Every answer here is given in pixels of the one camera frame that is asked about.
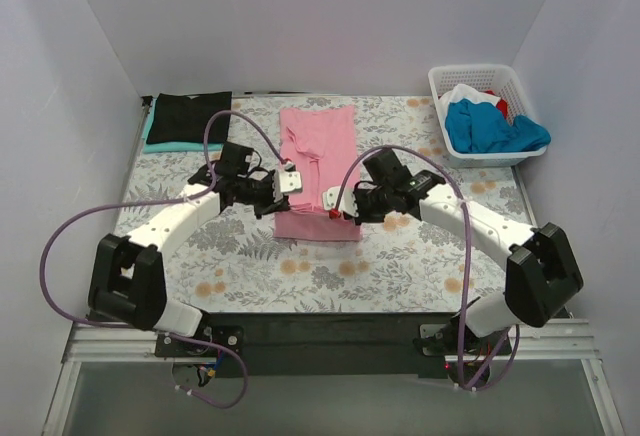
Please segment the pink t shirt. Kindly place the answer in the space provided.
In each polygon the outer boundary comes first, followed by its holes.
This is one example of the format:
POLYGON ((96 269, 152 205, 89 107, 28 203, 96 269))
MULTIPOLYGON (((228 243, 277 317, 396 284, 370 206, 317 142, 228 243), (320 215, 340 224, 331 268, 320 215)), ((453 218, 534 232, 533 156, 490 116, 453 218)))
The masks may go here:
POLYGON ((295 164, 303 191, 289 197, 290 210, 275 216, 274 236, 314 242, 356 242, 361 229, 332 219, 322 194, 342 183, 358 156, 355 107, 280 111, 280 154, 295 164))

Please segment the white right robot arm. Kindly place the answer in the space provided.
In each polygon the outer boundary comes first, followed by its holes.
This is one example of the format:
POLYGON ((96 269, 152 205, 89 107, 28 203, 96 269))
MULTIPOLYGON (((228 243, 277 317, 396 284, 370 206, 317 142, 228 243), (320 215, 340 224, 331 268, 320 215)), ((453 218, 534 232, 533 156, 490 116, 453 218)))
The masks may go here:
POLYGON ((515 325, 543 327, 578 294, 584 281, 566 232, 553 223, 541 227, 510 220, 466 199, 440 168, 412 173, 396 156, 396 146, 382 146, 359 157, 370 179, 349 188, 345 183, 324 192, 332 219, 356 225, 382 222, 391 212, 409 214, 462 238, 504 272, 503 289, 475 300, 464 296, 459 313, 435 334, 453 340, 464 353, 475 353, 489 335, 515 325))

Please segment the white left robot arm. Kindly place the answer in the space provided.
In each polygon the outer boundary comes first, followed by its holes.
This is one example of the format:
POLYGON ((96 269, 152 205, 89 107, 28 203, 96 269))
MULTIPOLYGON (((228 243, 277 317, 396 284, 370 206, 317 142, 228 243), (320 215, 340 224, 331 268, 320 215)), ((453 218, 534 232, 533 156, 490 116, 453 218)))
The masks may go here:
POLYGON ((204 312, 168 296, 164 263, 235 204, 251 206, 258 219, 290 209, 289 196, 302 190, 294 163, 284 159, 279 169, 251 168, 253 154, 249 147, 225 144, 217 161, 187 180, 176 203, 124 236, 105 236, 94 261, 90 309, 140 330, 178 334, 188 354, 205 354, 213 333, 202 324, 204 312))

